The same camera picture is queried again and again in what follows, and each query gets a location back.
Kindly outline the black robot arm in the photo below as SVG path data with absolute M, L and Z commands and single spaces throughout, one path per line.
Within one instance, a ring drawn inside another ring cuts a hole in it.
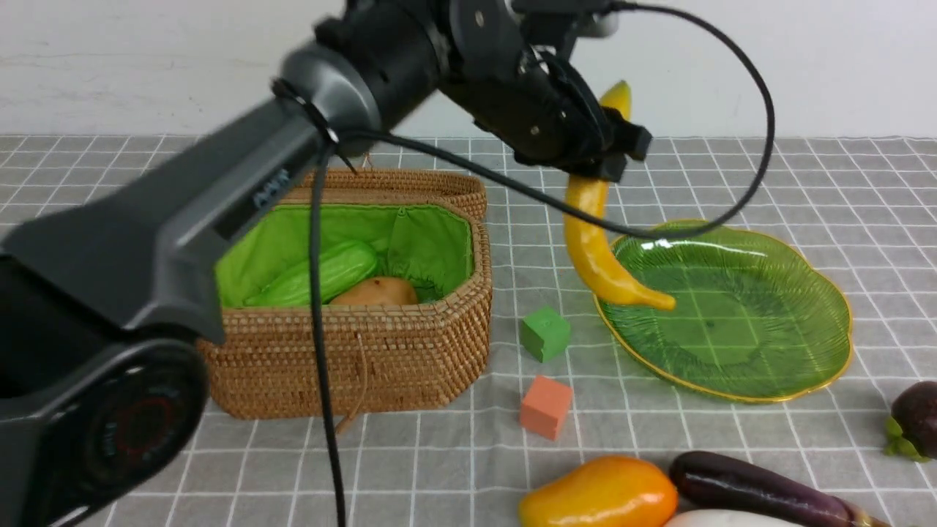
M 534 66 L 612 33 L 609 1 L 348 1 L 272 97 L 105 197 L 2 240 L 2 524 L 72 526 L 163 470 L 209 396 L 215 264 L 335 154 L 438 88 L 526 162 L 589 169 L 617 124 Z

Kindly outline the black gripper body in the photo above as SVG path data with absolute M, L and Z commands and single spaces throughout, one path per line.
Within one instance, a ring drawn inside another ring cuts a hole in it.
M 619 182 L 628 161 L 644 161 L 652 145 L 652 134 L 630 120 L 626 81 L 597 97 L 568 60 L 552 53 L 523 51 L 502 77 L 452 79 L 441 92 L 522 165 Z

